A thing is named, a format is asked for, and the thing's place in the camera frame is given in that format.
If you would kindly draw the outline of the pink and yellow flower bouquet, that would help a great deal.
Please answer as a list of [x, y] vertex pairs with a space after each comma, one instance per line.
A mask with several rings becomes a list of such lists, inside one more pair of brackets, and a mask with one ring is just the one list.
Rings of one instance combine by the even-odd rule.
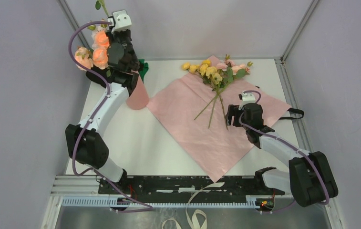
[[252, 61], [249, 61], [246, 64], [235, 64], [229, 54], [226, 54], [223, 61], [217, 64], [214, 64], [209, 59], [203, 60], [200, 64], [191, 64], [189, 62], [183, 63], [181, 65], [181, 69], [183, 71], [199, 76], [202, 83], [209, 86], [211, 91], [216, 93], [213, 99], [208, 102], [208, 104], [196, 117], [198, 118], [209, 107], [209, 105], [212, 105], [208, 121], [208, 127], [211, 127], [217, 100], [219, 100], [222, 108], [222, 114], [225, 116], [226, 114], [222, 93], [233, 82], [250, 75], [250, 67], [252, 67], [253, 64], [254, 63]]

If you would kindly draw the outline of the purple wrapping paper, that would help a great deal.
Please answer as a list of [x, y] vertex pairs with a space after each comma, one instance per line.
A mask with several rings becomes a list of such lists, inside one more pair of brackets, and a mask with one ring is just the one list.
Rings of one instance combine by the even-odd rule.
[[[175, 88], [179, 93], [176, 99], [188, 98], [191, 93], [190, 89], [183, 90], [183, 81], [177, 79], [186, 75], [186, 71], [181, 70], [181, 64], [187, 61], [147, 61], [149, 63], [149, 70], [144, 78], [144, 84], [148, 94], [151, 96], [148, 103], [149, 108], [152, 105], [161, 104], [155, 103], [152, 97], [160, 93], [163, 89], [168, 89], [168, 93], [173, 93]], [[259, 86], [263, 92], [275, 97], [282, 102], [285, 102], [285, 95], [282, 89], [279, 73], [275, 60], [271, 59], [257, 59], [253, 60], [253, 68], [251, 68], [251, 75], [245, 79], [250, 84]], [[245, 131], [242, 127], [229, 126], [226, 130], [224, 118], [222, 121], [216, 117], [221, 117], [222, 108], [219, 102], [215, 106], [215, 115], [213, 115], [212, 123], [208, 128], [209, 116], [211, 108], [205, 110], [196, 120], [195, 116], [204, 108], [208, 102], [192, 101], [191, 108], [180, 108], [181, 115], [188, 115], [184, 121], [175, 119], [175, 124], [187, 124], [193, 127], [196, 124], [202, 125], [198, 128], [197, 137], [202, 140], [192, 139], [193, 142], [207, 142], [210, 140], [209, 146], [204, 143], [199, 147], [196, 154], [189, 154], [185, 149], [173, 138], [162, 123], [152, 114], [147, 113], [146, 124], [143, 137], [143, 147], [147, 152], [146, 155], [152, 157], [148, 168], [143, 168], [141, 174], [145, 175], [180, 175], [180, 176], [194, 176], [194, 175], [210, 175], [202, 168], [198, 162], [209, 160], [209, 169], [218, 170], [220, 175], [237, 175], [237, 176], [252, 176], [255, 171], [265, 167], [276, 167], [279, 170], [287, 171], [288, 168], [275, 158], [272, 154], [260, 150], [256, 147], [250, 149], [253, 145], [249, 143]], [[280, 120], [272, 125], [278, 134], [291, 143], [298, 143], [294, 131], [292, 121]], [[201, 150], [209, 150], [206, 154], [201, 155]], [[219, 152], [212, 153], [211, 149], [219, 150]]]

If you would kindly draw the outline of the green cloth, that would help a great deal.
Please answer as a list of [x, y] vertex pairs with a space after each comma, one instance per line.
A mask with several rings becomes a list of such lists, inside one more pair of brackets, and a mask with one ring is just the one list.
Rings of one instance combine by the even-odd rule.
[[145, 59], [139, 59], [139, 76], [141, 77], [142, 82], [144, 82], [144, 78], [146, 73], [149, 70], [149, 64], [145, 61]]

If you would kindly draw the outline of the aluminium frame rail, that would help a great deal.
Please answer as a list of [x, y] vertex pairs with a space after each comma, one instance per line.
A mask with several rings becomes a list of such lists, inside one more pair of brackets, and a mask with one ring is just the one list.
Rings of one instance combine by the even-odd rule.
[[[293, 108], [304, 110], [298, 103], [298, 99], [294, 93], [291, 81], [289, 79], [287, 69], [285, 64], [280, 59], [275, 60], [275, 65], [278, 71], [280, 78], [281, 86], [284, 92], [286, 102], [290, 104]], [[310, 152], [315, 152], [311, 141], [309, 139], [308, 132], [306, 130], [306, 125], [304, 123], [304, 118], [298, 120], [292, 120], [294, 131], [297, 137], [298, 146], [300, 148], [309, 150]]]

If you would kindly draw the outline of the orange rose stem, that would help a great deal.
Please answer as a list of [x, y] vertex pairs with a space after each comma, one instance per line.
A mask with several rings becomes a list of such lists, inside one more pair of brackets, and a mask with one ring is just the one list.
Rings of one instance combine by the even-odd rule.
[[98, 26], [92, 32], [93, 44], [92, 48], [95, 50], [97, 48], [107, 49], [110, 45], [109, 38], [105, 33], [105, 29]]
[[96, 48], [93, 52], [80, 47], [74, 54], [75, 60], [84, 67], [91, 69], [97, 67], [104, 70], [108, 67], [108, 55], [106, 48]]

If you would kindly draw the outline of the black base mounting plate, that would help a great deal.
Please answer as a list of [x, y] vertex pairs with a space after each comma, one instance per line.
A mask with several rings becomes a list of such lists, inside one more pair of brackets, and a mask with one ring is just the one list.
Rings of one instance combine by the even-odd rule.
[[[283, 195], [285, 192], [261, 185], [253, 176], [223, 176], [218, 182], [223, 182], [227, 192], [242, 195]], [[131, 176], [126, 175], [115, 183], [126, 194], [148, 194], [159, 190], [199, 190], [214, 182], [208, 176]]]

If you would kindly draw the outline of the black cloth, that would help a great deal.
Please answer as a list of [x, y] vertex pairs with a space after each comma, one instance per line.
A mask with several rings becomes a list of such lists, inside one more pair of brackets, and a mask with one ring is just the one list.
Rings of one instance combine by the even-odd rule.
[[[113, 79], [112, 79], [111, 76], [107, 77], [107, 72], [109, 71], [109, 68], [101, 70], [98, 67], [92, 67], [91, 70], [98, 73], [98, 74], [100, 74], [108, 83], [113, 82]], [[85, 75], [90, 81], [100, 85], [103, 88], [106, 88], [106, 83], [100, 77], [95, 75], [94, 73], [86, 71]]]

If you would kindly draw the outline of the pink rose stem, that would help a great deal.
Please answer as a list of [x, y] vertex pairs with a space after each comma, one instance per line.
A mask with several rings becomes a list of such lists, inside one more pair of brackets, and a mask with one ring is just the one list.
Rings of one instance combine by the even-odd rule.
[[106, 17], [110, 17], [110, 14], [109, 14], [106, 4], [105, 4], [105, 0], [96, 0], [95, 9], [96, 10], [102, 9], [103, 12], [105, 13]]

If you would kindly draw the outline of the pink flowers in vase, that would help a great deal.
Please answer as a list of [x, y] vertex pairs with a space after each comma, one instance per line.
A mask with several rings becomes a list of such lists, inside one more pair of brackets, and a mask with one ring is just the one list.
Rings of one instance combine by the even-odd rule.
[[107, 48], [109, 46], [109, 39], [106, 35], [107, 25], [91, 25], [88, 29], [92, 31], [93, 45], [92, 48]]

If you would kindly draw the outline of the pink cylindrical vase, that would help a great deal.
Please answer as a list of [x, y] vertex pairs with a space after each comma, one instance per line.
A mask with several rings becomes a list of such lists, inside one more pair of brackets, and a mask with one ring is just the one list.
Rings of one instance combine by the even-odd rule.
[[141, 76], [139, 75], [139, 72], [131, 71], [131, 73], [136, 74], [138, 80], [135, 89], [126, 100], [126, 104], [129, 108], [133, 110], [141, 110], [145, 108], [149, 103], [149, 95], [141, 79]]

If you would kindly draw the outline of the black ribbon gold lettering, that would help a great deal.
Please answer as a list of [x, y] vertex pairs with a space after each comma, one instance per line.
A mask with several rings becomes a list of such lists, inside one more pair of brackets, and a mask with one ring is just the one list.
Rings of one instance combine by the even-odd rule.
[[279, 120], [300, 120], [304, 117], [305, 112], [297, 108], [290, 108], [287, 110], [289, 116], [279, 118]]

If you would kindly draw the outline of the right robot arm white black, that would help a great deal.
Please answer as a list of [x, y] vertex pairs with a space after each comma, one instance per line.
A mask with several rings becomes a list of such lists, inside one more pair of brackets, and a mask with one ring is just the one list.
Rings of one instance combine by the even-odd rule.
[[257, 103], [243, 106], [229, 105], [226, 114], [228, 126], [245, 129], [248, 141], [288, 167], [287, 172], [275, 167], [256, 171], [254, 190], [265, 195], [271, 189], [290, 193], [302, 207], [328, 204], [339, 194], [334, 175], [326, 155], [320, 151], [301, 149], [282, 138], [274, 129], [264, 124], [263, 108]]

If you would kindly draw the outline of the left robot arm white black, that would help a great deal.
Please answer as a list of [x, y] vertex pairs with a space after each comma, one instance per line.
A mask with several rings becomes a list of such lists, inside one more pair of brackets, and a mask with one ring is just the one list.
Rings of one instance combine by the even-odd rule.
[[93, 45], [91, 49], [69, 47], [69, 55], [86, 77], [104, 87], [101, 99], [91, 112], [78, 124], [65, 129], [72, 170], [76, 175], [76, 162], [87, 165], [89, 170], [110, 180], [110, 189], [123, 194], [128, 182], [122, 178], [126, 171], [109, 157], [109, 148], [103, 135], [116, 111], [137, 90], [141, 81], [140, 63], [132, 45], [131, 31], [114, 31], [108, 25], [90, 25]]

